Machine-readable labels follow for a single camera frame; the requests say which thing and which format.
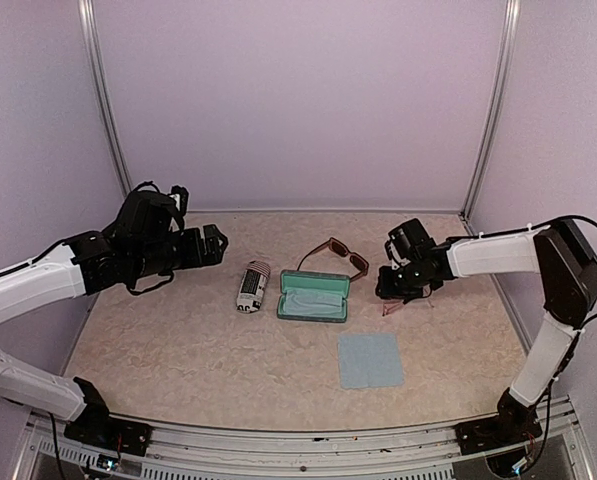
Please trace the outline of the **blue-grey hard glasses case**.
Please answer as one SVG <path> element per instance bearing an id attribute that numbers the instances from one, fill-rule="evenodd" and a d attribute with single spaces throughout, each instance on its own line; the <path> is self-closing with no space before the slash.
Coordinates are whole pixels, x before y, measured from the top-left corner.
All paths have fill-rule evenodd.
<path id="1" fill-rule="evenodd" d="M 276 315 L 282 320 L 345 323 L 350 284 L 347 275 L 283 270 Z"/>

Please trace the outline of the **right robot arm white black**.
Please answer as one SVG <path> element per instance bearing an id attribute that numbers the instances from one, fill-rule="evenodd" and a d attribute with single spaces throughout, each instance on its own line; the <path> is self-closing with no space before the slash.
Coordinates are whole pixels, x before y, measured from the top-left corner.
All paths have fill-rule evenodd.
<path id="1" fill-rule="evenodd" d="M 451 236 L 436 241 L 417 218 L 392 229 L 384 248 L 390 261 L 380 267 L 375 294 L 407 304 L 445 283 L 488 276 L 527 277 L 541 297 L 542 322 L 526 360 L 512 380 L 513 404 L 491 419 L 489 433 L 513 442 L 529 424 L 535 406 L 565 369 L 587 325 L 597 319 L 597 253 L 581 229 L 597 222 L 566 214 L 541 223 L 493 233 Z"/>

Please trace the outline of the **right aluminium corner post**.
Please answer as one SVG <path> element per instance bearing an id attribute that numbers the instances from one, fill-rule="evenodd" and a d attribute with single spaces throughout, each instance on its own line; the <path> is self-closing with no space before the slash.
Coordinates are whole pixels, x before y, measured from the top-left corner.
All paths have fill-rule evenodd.
<path id="1" fill-rule="evenodd" d="M 520 10 L 520 0 L 508 0 L 505 4 L 504 22 L 492 93 L 485 118 L 483 134 L 477 152 L 474 171 L 461 210 L 462 217 L 466 221 L 470 220 L 475 212 L 477 201 L 484 185 L 486 170 L 491 159 L 495 136 L 502 115 L 506 86 L 513 62 Z"/>

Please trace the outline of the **blue cleaning cloth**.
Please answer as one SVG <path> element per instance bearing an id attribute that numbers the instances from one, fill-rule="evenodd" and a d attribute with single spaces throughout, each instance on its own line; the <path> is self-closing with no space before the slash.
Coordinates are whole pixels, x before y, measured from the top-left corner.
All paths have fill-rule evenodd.
<path id="1" fill-rule="evenodd" d="M 337 352 L 343 389 L 388 388 L 404 384 L 395 334 L 341 334 Z"/>
<path id="2" fill-rule="evenodd" d="M 339 295 L 314 291 L 292 291 L 286 294 L 284 311 L 297 316 L 338 315 L 343 310 Z"/>

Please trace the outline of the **brown sunglasses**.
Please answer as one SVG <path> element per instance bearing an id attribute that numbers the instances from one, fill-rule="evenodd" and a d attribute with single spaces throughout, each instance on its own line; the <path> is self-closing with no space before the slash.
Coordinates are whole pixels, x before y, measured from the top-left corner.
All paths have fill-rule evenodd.
<path id="1" fill-rule="evenodd" d="M 351 251 L 342 241 L 330 237 L 327 241 L 316 246 L 308 252 L 299 262 L 297 270 L 300 270 L 307 258 L 323 250 L 329 250 L 340 258 L 348 258 L 351 265 L 357 270 L 357 273 L 350 278 L 351 282 L 365 277 L 369 273 L 369 262 L 359 253 Z"/>

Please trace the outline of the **aluminium corner post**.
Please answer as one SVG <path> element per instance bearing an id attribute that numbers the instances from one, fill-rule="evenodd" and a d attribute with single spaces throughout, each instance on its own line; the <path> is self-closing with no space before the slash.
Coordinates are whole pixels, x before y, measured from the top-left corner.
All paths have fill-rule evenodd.
<path id="1" fill-rule="evenodd" d="M 112 170 L 122 199 L 134 188 L 130 170 L 121 145 L 117 121 L 115 119 L 110 90 L 106 78 L 102 45 L 99 38 L 95 2 L 78 0 L 77 10 L 84 40 L 87 63 L 93 81 L 94 97 L 102 122 L 104 138 L 108 147 Z"/>
<path id="2" fill-rule="evenodd" d="M 475 212 L 477 201 L 484 185 L 486 170 L 491 159 L 495 136 L 502 115 L 506 86 L 513 62 L 520 10 L 520 0 L 508 0 L 505 4 L 504 22 L 492 93 L 485 118 L 483 134 L 477 152 L 474 171 L 461 210 L 462 217 L 466 221 L 470 220 Z"/>

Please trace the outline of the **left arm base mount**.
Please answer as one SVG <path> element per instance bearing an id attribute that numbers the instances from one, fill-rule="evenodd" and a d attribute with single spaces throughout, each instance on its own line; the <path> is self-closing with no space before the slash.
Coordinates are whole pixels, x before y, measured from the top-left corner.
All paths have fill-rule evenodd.
<path id="1" fill-rule="evenodd" d="M 85 408 L 75 420 L 67 422 L 64 436 L 120 454 L 144 457 L 152 427 L 146 423 L 111 416 L 104 399 L 91 382 L 79 377 L 74 377 L 73 380 L 84 394 Z"/>

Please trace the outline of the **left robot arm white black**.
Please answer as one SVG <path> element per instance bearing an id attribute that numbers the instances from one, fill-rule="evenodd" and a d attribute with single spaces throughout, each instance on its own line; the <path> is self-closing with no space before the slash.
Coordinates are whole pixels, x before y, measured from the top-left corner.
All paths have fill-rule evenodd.
<path id="1" fill-rule="evenodd" d="M 56 302 L 98 294 L 122 284 L 139 295 L 139 280 L 157 275 L 159 287 L 178 270 L 222 262 L 228 238 L 214 224 L 185 225 L 188 192 L 139 186 L 101 231 L 60 239 L 38 256 L 0 271 L 0 325 Z M 53 375 L 0 349 L 0 397 L 44 410 L 99 445 L 111 443 L 118 424 L 96 387 L 79 377 Z"/>

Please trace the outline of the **pink transparent sunglasses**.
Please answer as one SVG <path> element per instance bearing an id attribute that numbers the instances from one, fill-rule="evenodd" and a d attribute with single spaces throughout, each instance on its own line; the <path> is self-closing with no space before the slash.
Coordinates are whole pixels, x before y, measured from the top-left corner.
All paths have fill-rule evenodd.
<path id="1" fill-rule="evenodd" d="M 420 303 L 423 300 L 427 301 L 429 299 L 429 297 L 430 297 L 430 294 L 423 295 L 422 297 L 419 297 L 419 298 L 385 300 L 382 303 L 381 316 L 387 317 L 412 302 Z"/>

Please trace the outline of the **newspaper print glasses case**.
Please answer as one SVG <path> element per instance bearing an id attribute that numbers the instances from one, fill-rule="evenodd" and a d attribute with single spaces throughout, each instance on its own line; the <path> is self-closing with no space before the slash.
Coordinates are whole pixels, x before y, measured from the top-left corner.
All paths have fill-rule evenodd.
<path id="1" fill-rule="evenodd" d="M 250 314 L 261 309 L 270 275 L 266 262 L 254 260 L 247 264 L 236 297 L 238 312 Z"/>

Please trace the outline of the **left aluminium corner post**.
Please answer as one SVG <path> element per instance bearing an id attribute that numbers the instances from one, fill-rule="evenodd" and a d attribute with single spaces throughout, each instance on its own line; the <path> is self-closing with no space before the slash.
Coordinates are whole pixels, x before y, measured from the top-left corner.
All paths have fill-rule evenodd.
<path id="1" fill-rule="evenodd" d="M 95 2 L 78 0 L 77 10 L 84 40 L 87 63 L 93 81 L 94 97 L 102 122 L 104 138 L 108 147 L 112 170 L 122 199 L 134 188 L 130 170 L 121 145 L 117 121 L 115 119 L 110 90 L 106 78 L 102 45 L 99 38 Z"/>

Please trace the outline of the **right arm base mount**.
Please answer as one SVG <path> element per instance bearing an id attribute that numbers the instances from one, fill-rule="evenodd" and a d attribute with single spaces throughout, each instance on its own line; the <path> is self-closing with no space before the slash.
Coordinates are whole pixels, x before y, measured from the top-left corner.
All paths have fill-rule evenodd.
<path id="1" fill-rule="evenodd" d="M 524 406 L 510 389 L 503 392 L 494 415 L 460 422 L 454 431 L 462 455 L 519 444 L 543 433 L 536 405 Z"/>

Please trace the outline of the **aluminium front rail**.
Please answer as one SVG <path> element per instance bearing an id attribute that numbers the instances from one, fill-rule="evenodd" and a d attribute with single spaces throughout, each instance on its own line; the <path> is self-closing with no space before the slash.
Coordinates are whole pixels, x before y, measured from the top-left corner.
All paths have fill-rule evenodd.
<path id="1" fill-rule="evenodd" d="M 154 422 L 144 456 L 65 439 L 32 415 L 12 478 L 488 479 L 490 453 L 465 455 L 451 422 L 325 432 L 271 432 Z"/>

